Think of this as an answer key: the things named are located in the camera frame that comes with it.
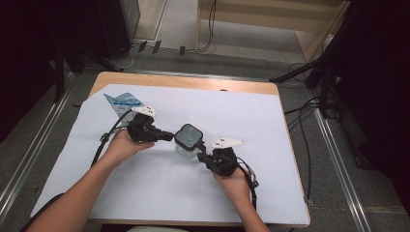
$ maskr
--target forearm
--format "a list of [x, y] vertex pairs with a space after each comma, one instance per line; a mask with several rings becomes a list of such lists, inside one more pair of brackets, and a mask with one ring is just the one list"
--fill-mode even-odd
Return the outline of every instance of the forearm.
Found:
[[232, 202], [239, 217], [242, 220], [242, 224], [247, 232], [259, 232], [268, 231], [268, 227], [265, 225], [259, 214], [255, 211], [249, 200], [241, 200]]
[[46, 209], [28, 231], [81, 231], [117, 163], [98, 161], [73, 187]]

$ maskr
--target white tabletop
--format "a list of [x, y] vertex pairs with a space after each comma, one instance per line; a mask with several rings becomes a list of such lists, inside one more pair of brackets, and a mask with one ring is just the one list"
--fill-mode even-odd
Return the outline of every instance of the white tabletop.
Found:
[[[116, 97], [126, 92], [156, 108], [157, 128], [176, 132], [184, 124], [192, 124], [200, 129], [208, 152], [221, 136], [245, 140], [246, 144], [234, 147], [234, 151], [257, 176], [257, 211], [264, 222], [309, 225], [278, 95], [119, 84], [106, 86], [81, 106], [32, 215], [89, 169], [100, 137], [118, 119], [103, 94]], [[185, 225], [240, 222], [205, 164], [176, 153], [174, 141], [159, 141], [118, 167], [102, 190], [90, 219]]]

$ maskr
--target gray carpet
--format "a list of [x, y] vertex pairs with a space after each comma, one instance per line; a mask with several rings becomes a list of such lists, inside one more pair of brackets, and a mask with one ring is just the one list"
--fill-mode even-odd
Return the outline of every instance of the gray carpet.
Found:
[[[218, 55], [187, 54], [179, 56], [178, 52], [170, 50], [162, 50], [159, 54], [152, 55], [149, 49], [147, 48], [144, 52], [138, 54], [135, 53], [134, 63], [130, 68], [126, 69], [126, 72], [200, 73], [267, 81], [269, 77], [280, 76], [286, 73], [289, 66], [289, 64], [279, 62]], [[126, 64], [129, 60], [124, 58], [117, 62]], [[85, 72], [77, 77], [68, 102], [45, 142], [8, 216], [0, 226], [0, 231], [18, 231], [28, 220], [31, 210], [41, 194], [46, 178], [64, 147], [79, 111], [79, 108], [73, 105], [81, 104], [87, 99], [96, 76], [103, 70], [99, 65], [89, 61], [86, 61], [86, 66]], [[53, 91], [51, 89], [44, 95], [32, 111], [15, 128], [13, 134], [1, 144], [1, 189], [10, 180], [19, 160], [33, 139], [47, 110], [50, 108]], [[290, 80], [284, 85], [279, 85], [279, 93], [284, 110], [300, 107], [309, 99], [308, 91], [301, 82], [296, 80]], [[286, 120], [290, 122], [294, 117], [295, 115], [289, 115], [286, 117]], [[306, 118], [303, 125], [307, 133], [307, 142], [311, 152], [311, 199], [314, 200], [314, 205], [309, 207], [311, 225], [308, 228], [296, 229], [295, 231], [357, 231], [314, 114]], [[364, 205], [368, 207], [367, 216], [373, 231], [410, 231], [408, 216], [401, 210], [392, 211], [391, 208], [388, 208], [400, 206], [390, 181], [378, 171], [364, 171], [358, 168], [354, 162], [354, 156], [342, 127], [337, 121], [332, 121], [331, 126], [348, 171], [352, 175], [355, 187]], [[307, 152], [300, 128], [296, 127], [292, 130], [290, 136], [303, 186], [304, 189], [307, 189]], [[97, 224], [88, 224], [84, 228], [84, 231], [99, 230], [100, 226]], [[288, 230], [289, 228], [272, 228], [272, 231]]]

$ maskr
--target blue and white packet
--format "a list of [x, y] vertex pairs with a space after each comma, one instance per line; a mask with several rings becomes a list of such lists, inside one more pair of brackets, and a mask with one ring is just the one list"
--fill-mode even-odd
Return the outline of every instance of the blue and white packet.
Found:
[[[118, 114], [118, 117], [121, 117], [125, 112], [133, 107], [144, 106], [144, 104], [140, 100], [138, 100], [130, 93], [122, 94], [116, 98], [113, 98], [107, 94], [103, 95], [106, 97], [109, 104], [111, 104], [111, 107], [114, 109], [114, 111]], [[121, 120], [122, 126], [127, 126], [129, 124], [129, 121], [133, 119], [135, 114], [136, 112], [134, 111], [127, 114], [127, 116], [123, 120]]]

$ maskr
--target wooden table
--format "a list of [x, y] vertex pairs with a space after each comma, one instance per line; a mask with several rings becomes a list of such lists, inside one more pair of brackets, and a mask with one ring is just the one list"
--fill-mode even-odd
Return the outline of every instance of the wooden table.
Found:
[[[209, 19], [213, 3], [198, 0], [196, 49], [200, 20]], [[348, 5], [340, 0], [219, 0], [215, 21], [295, 30], [309, 62], [327, 37], [337, 31]]]
[[[208, 148], [221, 136], [244, 139], [247, 144], [234, 150], [257, 175], [258, 213], [262, 219], [269, 225], [309, 225], [308, 207], [275, 84], [119, 72], [102, 72], [98, 76], [33, 214], [88, 170], [100, 136], [118, 119], [103, 94], [116, 97], [125, 92], [156, 107], [158, 117], [154, 125], [161, 130], [176, 132], [184, 124], [192, 124], [203, 131]], [[97, 199], [90, 221], [189, 226], [242, 224], [205, 164], [183, 158], [175, 151], [174, 142], [165, 141], [141, 151], [113, 172]]]

